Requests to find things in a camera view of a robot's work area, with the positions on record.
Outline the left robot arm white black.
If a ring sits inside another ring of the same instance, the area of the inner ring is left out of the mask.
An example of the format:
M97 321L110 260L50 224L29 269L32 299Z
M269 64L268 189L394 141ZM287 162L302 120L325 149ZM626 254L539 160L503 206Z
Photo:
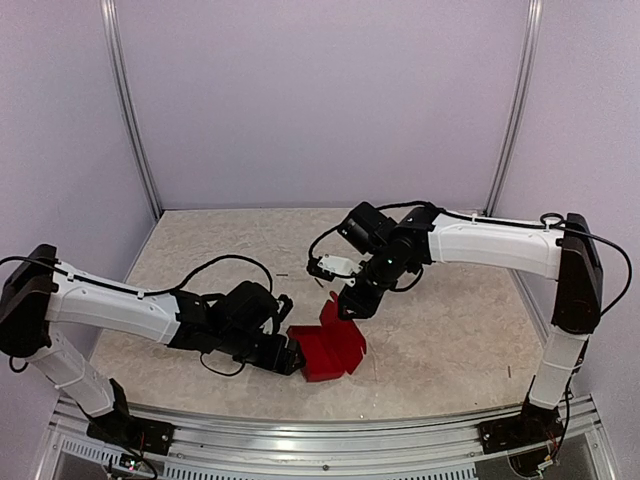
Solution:
M152 291L89 275L42 244L1 291L1 351L37 367L121 445L140 434L121 387L64 337L62 323L82 324L152 340L201 356L221 352L241 366L289 376L305 366L298 342L281 334L293 308L270 286L243 281L228 293L196 294L183 284Z

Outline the front aluminium rail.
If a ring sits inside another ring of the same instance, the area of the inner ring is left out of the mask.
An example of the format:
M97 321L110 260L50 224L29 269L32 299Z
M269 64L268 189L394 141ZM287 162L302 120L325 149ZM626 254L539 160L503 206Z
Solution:
M133 405L132 413L172 423L167 456L145 454L158 479L523 479L509 460L525 448L485 454L478 426L519 406L400 420L275 421ZM106 479L121 449L88 438L87 422L58 400L33 479ZM558 464L543 479L622 479L596 406L574 398Z

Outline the left aluminium frame post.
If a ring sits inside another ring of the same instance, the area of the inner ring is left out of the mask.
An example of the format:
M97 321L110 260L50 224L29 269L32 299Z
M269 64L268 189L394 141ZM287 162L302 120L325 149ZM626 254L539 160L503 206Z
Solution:
M135 111L127 75L116 2L114 0L101 0L99 4L116 94L132 150L134 165L139 174L151 215L154 221L158 222L164 213L164 208L145 151Z

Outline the aluminium frame post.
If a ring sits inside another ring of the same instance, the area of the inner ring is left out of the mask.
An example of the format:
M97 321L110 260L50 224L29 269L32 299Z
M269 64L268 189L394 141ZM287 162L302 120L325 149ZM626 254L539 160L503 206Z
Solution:
M542 0L530 0L528 2L523 43L514 93L507 117L506 130L501 142L498 163L483 210L488 216L494 216L496 214L501 195L506 185L508 171L514 157L514 151L526 109L531 77L535 66L543 4L544 2Z
M139 174L151 215L154 221L158 222L164 213L164 208L145 151L135 111L127 75L116 2L114 0L101 0L99 4L116 94L132 150L134 165Z

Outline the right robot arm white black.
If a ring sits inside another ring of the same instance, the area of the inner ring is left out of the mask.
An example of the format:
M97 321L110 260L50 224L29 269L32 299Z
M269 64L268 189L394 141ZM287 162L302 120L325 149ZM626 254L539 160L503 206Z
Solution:
M554 409L601 319L602 268L585 219L518 222L449 212L414 202L401 220L363 202L338 227L365 260L325 255L320 263L346 286L339 298L344 319L372 317L382 295L401 275L433 263L469 263L522 271L555 281L557 291L546 342L527 401L511 433L535 442L551 424Z

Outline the right aluminium frame post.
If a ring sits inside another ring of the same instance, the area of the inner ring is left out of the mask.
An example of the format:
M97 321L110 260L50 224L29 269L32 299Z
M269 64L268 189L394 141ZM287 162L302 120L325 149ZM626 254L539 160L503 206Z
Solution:
M498 163L483 210L488 216L494 216L496 214L501 195L506 185L508 171L514 157L514 151L526 109L531 77L535 66L543 4L544 2L542 0L530 0L528 2L523 43L514 93L507 117L506 130L501 142Z

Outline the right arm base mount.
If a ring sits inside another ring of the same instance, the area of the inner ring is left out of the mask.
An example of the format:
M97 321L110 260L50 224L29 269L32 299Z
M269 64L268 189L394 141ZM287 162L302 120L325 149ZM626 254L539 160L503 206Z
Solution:
M543 419L520 413L481 422L477 429L483 453L493 454L559 438L564 426L555 414Z

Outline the red paper box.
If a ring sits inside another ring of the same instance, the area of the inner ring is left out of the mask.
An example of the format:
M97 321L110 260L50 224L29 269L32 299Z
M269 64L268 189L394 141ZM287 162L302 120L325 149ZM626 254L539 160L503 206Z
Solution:
M355 322L342 320L338 313L338 294L331 291L318 325L295 325L287 330L288 337L301 347L305 358L301 371L309 383L353 374L367 353L365 337Z

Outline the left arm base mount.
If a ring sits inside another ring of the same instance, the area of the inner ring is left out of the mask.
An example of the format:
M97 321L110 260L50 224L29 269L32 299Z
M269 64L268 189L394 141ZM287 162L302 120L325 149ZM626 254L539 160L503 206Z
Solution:
M175 433L171 423L134 417L124 426L116 424L97 425L91 421L87 428L90 438L142 453L167 456Z

